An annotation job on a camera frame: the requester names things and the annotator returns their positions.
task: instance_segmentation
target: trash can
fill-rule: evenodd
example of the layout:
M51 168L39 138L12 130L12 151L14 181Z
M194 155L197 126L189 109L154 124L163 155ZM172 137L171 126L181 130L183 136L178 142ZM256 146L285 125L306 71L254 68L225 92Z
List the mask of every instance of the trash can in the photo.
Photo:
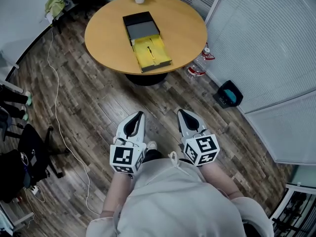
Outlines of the trash can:
M213 95L213 98L225 109L238 106L243 99L243 95L236 85L229 80L218 89L217 93Z

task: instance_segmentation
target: water bottle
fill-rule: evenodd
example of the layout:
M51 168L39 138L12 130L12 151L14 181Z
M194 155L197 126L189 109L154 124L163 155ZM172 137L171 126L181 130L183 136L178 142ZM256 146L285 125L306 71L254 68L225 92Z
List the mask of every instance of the water bottle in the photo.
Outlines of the water bottle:
M205 75L209 61L214 60L215 57L210 54L208 47L204 48L201 54L193 60L189 65L186 66L187 75L189 77L201 77Z

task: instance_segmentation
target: table base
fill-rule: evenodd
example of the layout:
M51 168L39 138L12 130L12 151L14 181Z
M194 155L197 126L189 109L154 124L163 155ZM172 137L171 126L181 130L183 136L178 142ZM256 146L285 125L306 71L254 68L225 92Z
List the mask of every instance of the table base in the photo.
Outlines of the table base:
M165 79L168 73L159 74L159 75L148 75L148 76L137 76L137 75L128 75L126 77L134 84L140 86L151 86L157 84Z

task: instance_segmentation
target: white cable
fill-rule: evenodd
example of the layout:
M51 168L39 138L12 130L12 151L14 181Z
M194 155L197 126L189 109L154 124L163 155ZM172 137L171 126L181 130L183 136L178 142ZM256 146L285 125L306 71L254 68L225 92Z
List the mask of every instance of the white cable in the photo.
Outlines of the white cable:
M35 212L34 212L33 207L32 207L32 205L31 205L31 203L30 203L30 201L29 201L28 194L26 193L26 188L24 188L24 192L25 192L25 195L26 195L26 199L28 200L29 205L30 205L30 207L31 207L31 209L32 209L32 212L33 212L33 219L31 219L31 220L29 221L28 227L27 227L27 229L28 229L28 228L30 227L30 222L31 222L31 221L34 221L36 224L37 224L37 222L35 221Z
M85 165L83 164L83 162L82 162L81 160L79 160L79 159L75 156L74 152L71 151L71 149L67 146L67 144L66 144L66 142L65 142L65 139L64 139L64 137L63 137L63 134L61 133L60 123L59 123L59 120L58 120L58 117L57 117L57 97L58 97L58 90L59 90L59 76L58 76L57 71L54 69L54 67L51 66L51 64L49 63L49 53L50 53L50 50L51 50L51 46L52 46L52 44L53 44L53 41L54 41L54 34L53 34L53 27L52 27L52 28L51 28L51 42L50 42L50 46L49 46L49 50L48 50L47 62L48 62L48 65L55 71L56 76L57 76L57 92L56 92L56 98L55 98L55 116L56 116L56 120L57 120L57 123L58 123L59 133L60 133L61 138L63 139L63 142L64 142L66 148L73 154L73 156L75 157L75 159L76 159L77 161L79 161L79 162L82 164L82 166L83 166L83 168L84 168L84 171L85 171L85 173L87 174L87 177L88 177L88 181L89 181L89 182L88 182L88 195L87 195L87 198L86 198L86 200L85 200L85 204L86 204L87 208L88 208L91 212L93 212L93 213L99 215L99 213L96 213L95 211L91 210L91 209L89 208L89 206L88 206L88 198L89 198L89 195L90 195L90 184L91 184L91 181L90 181L88 172L87 172L87 170L86 170L86 168L85 168Z
M40 193L41 193L41 195L43 196L43 199L44 199L44 200L40 200L40 199L34 194L35 198L36 198L38 201L40 201L40 202L42 202L42 203L45 203L45 196L44 196L43 190L42 190L41 187L38 186L38 185L35 185L35 187L38 187L38 189L40 190Z
M126 146L127 143L131 143L131 144L132 144L132 147L139 147L136 143L134 143L134 142L132 142L132 141L126 141L126 140L124 140L124 139L122 139L122 138L119 138L119 137L116 137L116 136L113 138L113 144L115 144L115 142L117 141L117 139L121 139L121 140L125 141L125 146Z

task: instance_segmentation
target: red label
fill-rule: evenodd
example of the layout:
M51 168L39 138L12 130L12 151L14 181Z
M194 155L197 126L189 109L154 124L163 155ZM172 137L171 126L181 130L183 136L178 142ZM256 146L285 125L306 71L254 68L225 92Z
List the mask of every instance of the red label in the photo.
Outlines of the red label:
M205 57L206 60L214 60L215 57L213 55L211 55L210 53L209 54L204 54L202 52L202 55Z
M188 71L191 75L195 76L195 77L200 77L203 76L206 72L197 72L195 71L193 68L189 67Z

